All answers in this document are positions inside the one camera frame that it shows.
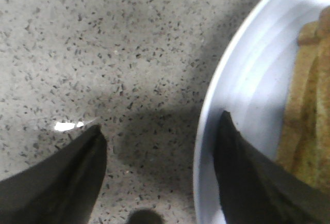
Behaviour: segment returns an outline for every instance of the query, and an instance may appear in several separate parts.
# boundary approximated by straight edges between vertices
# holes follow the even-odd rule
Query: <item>food on plate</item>
[[[302,27],[298,45],[277,162],[330,195],[330,7]]]

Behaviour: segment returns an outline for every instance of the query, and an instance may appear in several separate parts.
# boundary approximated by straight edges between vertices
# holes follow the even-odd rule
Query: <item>speckled gray floor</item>
[[[0,179],[65,146],[57,122],[99,123],[108,169],[90,223],[144,207],[195,223],[199,112],[258,1],[0,0]]]

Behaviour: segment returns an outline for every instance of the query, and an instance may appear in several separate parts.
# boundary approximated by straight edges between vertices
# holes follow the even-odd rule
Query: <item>plate rim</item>
[[[203,224],[200,216],[200,206],[198,204],[200,199],[200,162],[201,162],[201,151],[203,145],[203,137],[205,135],[205,127],[207,122],[207,117],[209,115],[210,110],[210,103],[213,98],[215,88],[219,81],[220,75],[222,74],[230,55],[232,54],[234,48],[236,47],[237,43],[256,18],[256,16],[263,10],[263,8],[270,2],[270,0],[260,0],[257,5],[251,10],[251,12],[247,15],[244,19],[236,33],[234,34],[233,38],[229,42],[227,48],[225,49],[223,55],[220,58],[220,61],[213,73],[211,78],[210,84],[205,94],[205,99],[203,102],[203,106],[201,109],[197,133],[195,138],[195,148],[194,148],[194,158],[193,158],[193,198],[194,198],[194,208],[196,214],[196,223]]]

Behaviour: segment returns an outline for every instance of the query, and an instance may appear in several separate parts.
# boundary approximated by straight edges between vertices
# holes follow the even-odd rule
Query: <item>white plate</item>
[[[202,108],[194,155],[198,224],[225,223],[212,148],[220,110],[231,112],[243,137],[274,158],[300,28],[330,0],[261,0],[225,51]]]

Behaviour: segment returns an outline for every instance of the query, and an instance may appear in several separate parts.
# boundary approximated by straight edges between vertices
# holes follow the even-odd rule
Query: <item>bread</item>
[[[330,7],[298,36],[276,161],[330,195]]]

